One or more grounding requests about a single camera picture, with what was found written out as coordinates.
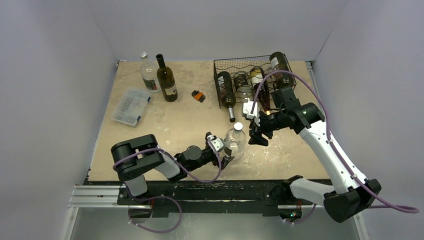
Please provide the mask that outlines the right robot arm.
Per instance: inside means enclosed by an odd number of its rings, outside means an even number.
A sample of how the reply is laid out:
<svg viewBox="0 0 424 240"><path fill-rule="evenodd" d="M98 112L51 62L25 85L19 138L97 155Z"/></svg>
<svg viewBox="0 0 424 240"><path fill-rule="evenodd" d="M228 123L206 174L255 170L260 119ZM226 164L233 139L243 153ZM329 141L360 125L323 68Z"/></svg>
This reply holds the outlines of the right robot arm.
<svg viewBox="0 0 424 240"><path fill-rule="evenodd" d="M340 160L343 151L336 148L335 140L329 139L331 135L320 109L312 102L301 104L290 87L273 92L272 98L280 109L269 115L259 111L252 100L243 103L242 115L250 121L248 143L266 147L274 131L294 130L315 153L331 185L295 175L273 187L270 197L288 204L304 199L321 205L337 223L369 208L382 187L376 179L367 179L348 158Z"/></svg>

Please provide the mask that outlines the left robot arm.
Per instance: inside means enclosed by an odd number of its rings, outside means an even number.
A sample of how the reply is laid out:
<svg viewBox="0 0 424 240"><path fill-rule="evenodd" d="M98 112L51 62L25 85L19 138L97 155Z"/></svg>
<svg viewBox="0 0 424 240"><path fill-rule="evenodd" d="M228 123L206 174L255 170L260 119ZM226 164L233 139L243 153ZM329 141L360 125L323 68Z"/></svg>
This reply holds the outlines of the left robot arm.
<svg viewBox="0 0 424 240"><path fill-rule="evenodd" d="M176 182L186 178L192 171L212 163L219 171L234 159L220 153L229 153L222 138L207 132L205 147L189 146L183 152L171 155L158 144L153 134L148 134L113 145L110 149L114 164L113 170L118 179L129 190L129 197L138 205L146 203L149 191L145 173L156 170L167 180Z"/></svg>

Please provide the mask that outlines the dark green wine bottle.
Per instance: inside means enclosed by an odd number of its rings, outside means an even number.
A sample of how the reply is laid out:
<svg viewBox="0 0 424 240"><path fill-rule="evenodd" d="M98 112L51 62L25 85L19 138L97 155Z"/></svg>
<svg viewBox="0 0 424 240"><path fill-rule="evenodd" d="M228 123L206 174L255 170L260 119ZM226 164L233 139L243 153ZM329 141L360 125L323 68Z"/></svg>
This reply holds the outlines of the dark green wine bottle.
<svg viewBox="0 0 424 240"><path fill-rule="evenodd" d="M158 62L158 69L156 71L156 76L158 78L163 97L167 102L174 102L178 98L178 91L177 91L173 71L171 70L170 67L166 66L165 60L162 54L160 53L157 54L156 60Z"/></svg>

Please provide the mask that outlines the clear glass bottle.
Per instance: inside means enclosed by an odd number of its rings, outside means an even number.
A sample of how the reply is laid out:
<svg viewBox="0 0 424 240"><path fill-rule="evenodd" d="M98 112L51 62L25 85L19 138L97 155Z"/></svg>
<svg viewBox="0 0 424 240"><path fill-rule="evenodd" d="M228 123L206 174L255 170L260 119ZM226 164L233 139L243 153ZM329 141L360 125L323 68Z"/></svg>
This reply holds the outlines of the clear glass bottle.
<svg viewBox="0 0 424 240"><path fill-rule="evenodd" d="M149 58L146 52L140 54L140 59L140 75L147 90L153 93L160 92L161 86L157 78L158 66Z"/></svg>
<svg viewBox="0 0 424 240"><path fill-rule="evenodd" d="M247 137L243 124L236 122L225 134L224 153L230 160L240 159L246 149Z"/></svg>

